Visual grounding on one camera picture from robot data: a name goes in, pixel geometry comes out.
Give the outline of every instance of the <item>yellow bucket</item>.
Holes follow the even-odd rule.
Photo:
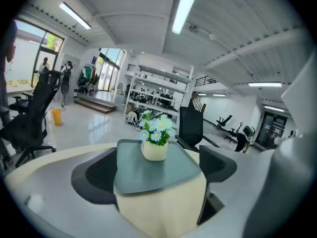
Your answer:
[[[54,124],[61,125],[61,111],[60,109],[53,109],[52,110]]]

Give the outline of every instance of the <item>white flower pot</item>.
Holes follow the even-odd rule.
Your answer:
[[[163,161],[166,158],[168,142],[164,145],[154,145],[148,141],[142,141],[141,150],[144,158],[149,161]]]

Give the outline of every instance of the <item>ceiling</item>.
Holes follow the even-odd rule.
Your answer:
[[[73,29],[76,21],[58,7],[63,1],[92,28],[77,25]],[[120,47],[181,60],[195,65],[196,74],[210,75],[233,93],[257,94],[263,102],[281,105],[281,91],[293,82],[314,46],[287,0],[195,0],[180,35],[171,31],[179,0],[28,3],[42,10],[43,17],[53,17],[62,22],[61,27],[85,38],[88,47]],[[196,25],[198,32],[190,32],[190,25]],[[217,40],[211,40],[210,34]],[[284,87],[251,89],[247,85],[260,81],[281,81]]]

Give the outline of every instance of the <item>wooden platform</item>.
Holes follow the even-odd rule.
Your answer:
[[[111,105],[109,103],[105,103],[100,101],[99,99],[82,99],[82,98],[74,98],[74,103],[84,106],[88,109],[95,110],[97,112],[108,114],[116,110],[115,105]]]

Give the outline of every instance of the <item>gray tray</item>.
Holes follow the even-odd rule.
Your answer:
[[[114,186],[131,194],[170,187],[194,178],[199,165],[177,142],[168,142],[166,159],[152,162],[141,152],[141,140],[122,139],[117,144],[117,173]]]

